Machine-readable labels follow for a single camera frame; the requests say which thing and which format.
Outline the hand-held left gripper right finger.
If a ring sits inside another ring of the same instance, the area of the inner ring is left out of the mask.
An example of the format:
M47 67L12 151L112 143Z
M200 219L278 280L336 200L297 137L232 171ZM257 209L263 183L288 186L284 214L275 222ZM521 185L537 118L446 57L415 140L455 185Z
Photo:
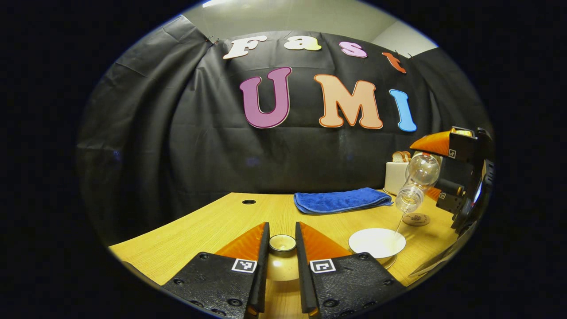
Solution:
M351 253L303 222L295 239L300 302L310 319L350 319L406 291L368 252Z

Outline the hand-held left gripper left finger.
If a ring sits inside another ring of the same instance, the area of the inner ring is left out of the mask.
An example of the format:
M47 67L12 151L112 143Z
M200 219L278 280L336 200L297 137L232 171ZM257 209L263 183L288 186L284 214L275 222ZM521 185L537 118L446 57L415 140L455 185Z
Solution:
M262 222L216 253L199 252L163 288L223 318L257 319L265 311L270 236Z

